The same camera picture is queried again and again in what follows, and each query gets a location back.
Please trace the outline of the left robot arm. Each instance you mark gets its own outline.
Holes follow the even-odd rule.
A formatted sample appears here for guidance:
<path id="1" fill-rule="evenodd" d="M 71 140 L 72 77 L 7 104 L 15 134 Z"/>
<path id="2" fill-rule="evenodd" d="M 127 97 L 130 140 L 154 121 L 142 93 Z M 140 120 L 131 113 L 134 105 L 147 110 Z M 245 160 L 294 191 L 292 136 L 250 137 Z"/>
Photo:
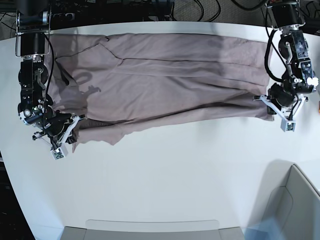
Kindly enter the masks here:
<path id="1" fill-rule="evenodd" d="M 275 83 L 267 95 L 255 96 L 254 99 L 266 104 L 268 114 L 278 114 L 292 121 L 303 102 L 307 101 L 306 95 L 315 92 L 319 84 L 309 56 L 307 40 L 300 29 L 305 20 L 297 0 L 263 0 L 259 5 L 265 6 L 265 24 L 272 26 L 272 31 L 267 33 L 264 67 Z M 285 67 L 282 77 L 276 77 L 269 68 L 269 56 L 277 31 L 280 31 L 280 40 L 275 52 Z"/>

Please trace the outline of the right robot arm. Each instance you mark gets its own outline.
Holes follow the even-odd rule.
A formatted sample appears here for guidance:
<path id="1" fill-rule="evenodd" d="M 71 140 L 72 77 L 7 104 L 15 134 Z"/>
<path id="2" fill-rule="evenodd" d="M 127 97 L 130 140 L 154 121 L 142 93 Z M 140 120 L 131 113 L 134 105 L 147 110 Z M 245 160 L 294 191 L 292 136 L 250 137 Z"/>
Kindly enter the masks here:
<path id="1" fill-rule="evenodd" d="M 47 136 L 52 150 L 64 143 L 74 144 L 74 128 L 84 116 L 53 110 L 49 86 L 53 68 L 45 65 L 45 56 L 54 57 L 50 42 L 51 0 L 17 0 L 15 55 L 22 58 L 18 73 L 20 103 L 17 111 L 25 125 L 39 128 L 33 140 Z"/>

